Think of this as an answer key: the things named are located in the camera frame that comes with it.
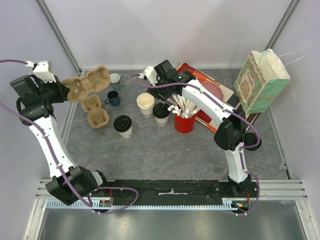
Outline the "green paper gift bag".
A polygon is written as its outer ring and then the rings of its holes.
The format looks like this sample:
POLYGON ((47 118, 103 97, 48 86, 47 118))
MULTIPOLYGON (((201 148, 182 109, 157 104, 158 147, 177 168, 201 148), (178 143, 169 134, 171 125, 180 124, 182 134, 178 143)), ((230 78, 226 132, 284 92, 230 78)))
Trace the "green paper gift bag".
POLYGON ((234 91, 245 114, 265 112, 289 83, 287 65, 271 48, 252 50, 235 83, 234 91))

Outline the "single cardboard cup carrier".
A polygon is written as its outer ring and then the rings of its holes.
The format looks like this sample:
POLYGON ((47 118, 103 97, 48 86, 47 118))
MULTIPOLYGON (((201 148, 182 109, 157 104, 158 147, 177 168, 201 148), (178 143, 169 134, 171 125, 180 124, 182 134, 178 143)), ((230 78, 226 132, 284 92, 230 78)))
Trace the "single cardboard cup carrier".
POLYGON ((110 117, 106 110, 102 108, 102 101, 97 95, 90 95, 81 102, 82 109, 88 114, 89 125, 94 129, 99 129, 109 123, 110 117))

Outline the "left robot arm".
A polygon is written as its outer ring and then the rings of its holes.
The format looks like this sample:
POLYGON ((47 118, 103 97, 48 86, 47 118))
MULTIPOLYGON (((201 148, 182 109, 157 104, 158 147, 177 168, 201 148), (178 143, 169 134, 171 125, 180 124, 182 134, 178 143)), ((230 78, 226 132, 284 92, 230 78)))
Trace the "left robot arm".
POLYGON ((58 79, 45 82, 34 74, 21 76, 10 86, 19 96, 14 114, 34 134, 47 160, 51 178, 45 185, 48 193, 67 206, 82 201, 92 207, 90 194, 104 197, 110 185, 98 170, 75 165, 59 134, 53 104, 67 101, 69 88, 58 79))

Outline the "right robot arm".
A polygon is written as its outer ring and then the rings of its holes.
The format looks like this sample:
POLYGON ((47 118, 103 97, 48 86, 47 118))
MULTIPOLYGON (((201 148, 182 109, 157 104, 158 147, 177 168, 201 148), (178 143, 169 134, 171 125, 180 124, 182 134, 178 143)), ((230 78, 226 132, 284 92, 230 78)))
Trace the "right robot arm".
POLYGON ((224 150, 228 164, 228 188, 235 197, 248 190, 258 190, 252 184, 252 174, 246 167, 244 149, 257 150, 261 138, 257 132, 246 133, 253 125, 246 120, 245 112, 235 109, 210 93, 196 76, 183 70, 177 71, 168 60, 155 67, 148 66, 140 77, 149 82, 148 93, 159 100, 167 100, 172 94, 191 101, 206 113, 217 125, 214 141, 224 150))

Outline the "single white paper cup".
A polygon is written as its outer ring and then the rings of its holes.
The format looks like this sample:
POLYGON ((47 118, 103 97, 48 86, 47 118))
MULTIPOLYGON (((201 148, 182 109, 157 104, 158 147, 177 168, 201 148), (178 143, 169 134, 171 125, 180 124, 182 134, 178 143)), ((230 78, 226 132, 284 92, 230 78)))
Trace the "single white paper cup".
POLYGON ((132 136, 132 132, 133 132, 133 129, 132 129, 132 126, 130 126, 126 131, 119 132, 119 134, 122 138, 128 139, 132 136))

